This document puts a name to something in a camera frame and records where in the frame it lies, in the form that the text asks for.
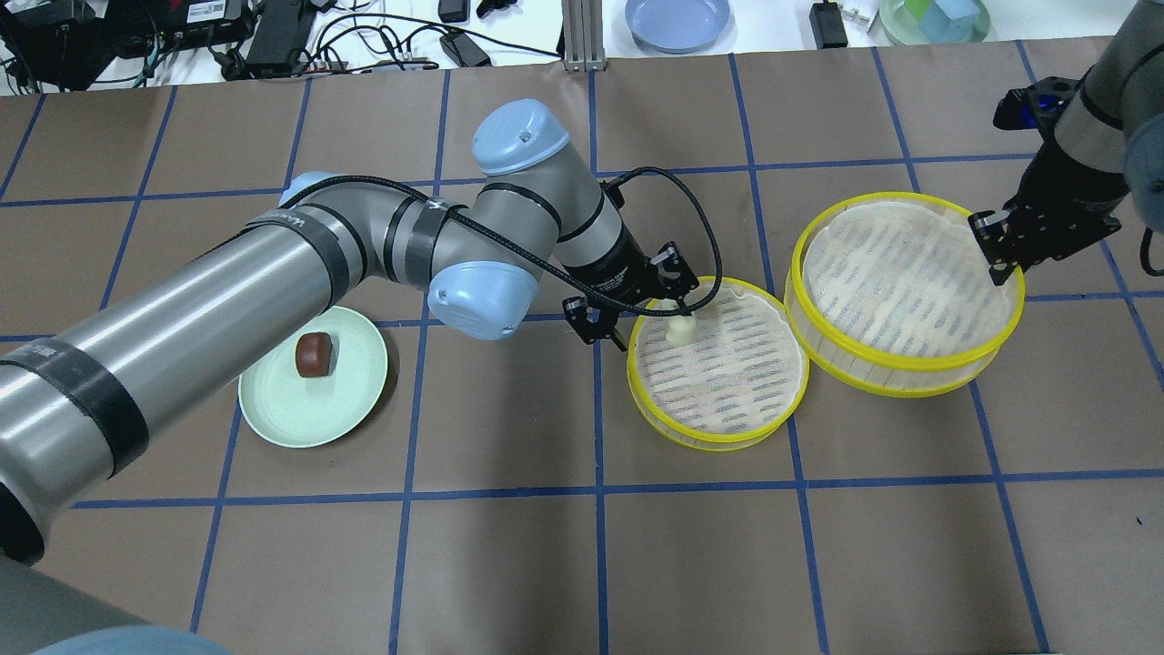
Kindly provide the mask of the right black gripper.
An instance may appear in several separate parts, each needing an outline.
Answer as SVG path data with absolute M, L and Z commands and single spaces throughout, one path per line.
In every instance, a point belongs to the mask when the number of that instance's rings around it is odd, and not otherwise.
M 1015 194 L 1000 211 L 968 216 L 995 287 L 1015 270 L 1073 256 L 1119 232 L 1114 212 L 1129 192 L 1119 162 L 1121 124 L 1095 109 L 1083 81 L 1046 77 L 1010 88 L 998 101 L 992 124 L 1042 137 Z

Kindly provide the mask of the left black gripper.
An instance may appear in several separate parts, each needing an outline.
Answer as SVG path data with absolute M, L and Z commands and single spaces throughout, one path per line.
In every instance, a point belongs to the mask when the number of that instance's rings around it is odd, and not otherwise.
M 558 237 L 558 261 L 565 272 L 595 290 L 562 301 L 567 323 L 588 346 L 610 339 L 617 348 L 627 347 L 617 330 L 620 309 L 615 302 L 636 307 L 650 299 L 669 299 L 672 318 L 693 319 L 686 296 L 700 282 L 677 244 L 668 241 L 656 256 L 646 256 L 623 221 L 619 188 L 632 178 L 636 173 L 599 181 L 592 211 Z

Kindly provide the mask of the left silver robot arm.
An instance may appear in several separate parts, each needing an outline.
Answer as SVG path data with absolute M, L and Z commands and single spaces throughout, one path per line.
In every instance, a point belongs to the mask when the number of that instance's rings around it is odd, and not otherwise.
M 219 654 L 35 569 L 63 510 L 137 460 L 228 380 L 354 287 L 382 277 L 426 294 L 471 339 L 513 335 L 540 275 L 577 290 L 567 322 L 622 344 L 623 312 L 686 316 L 700 282 L 677 245 L 646 256 L 620 215 L 629 175 L 598 181 L 552 111 L 496 108 L 471 138 L 487 185 L 473 205 L 375 176 L 300 175 L 275 211 L 171 275 L 3 356 L 3 653 Z

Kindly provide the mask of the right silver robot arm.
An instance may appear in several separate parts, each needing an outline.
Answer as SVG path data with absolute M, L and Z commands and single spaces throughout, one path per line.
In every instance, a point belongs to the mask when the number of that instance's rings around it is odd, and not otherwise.
M 1163 5 L 1140 1 L 1080 79 L 1046 77 L 1012 88 L 993 124 L 1035 129 L 1042 145 L 998 211 L 973 213 L 968 228 L 994 285 L 1048 258 L 1074 256 L 1119 232 L 1114 213 L 1130 198 L 1147 228 L 1140 268 L 1163 232 Z

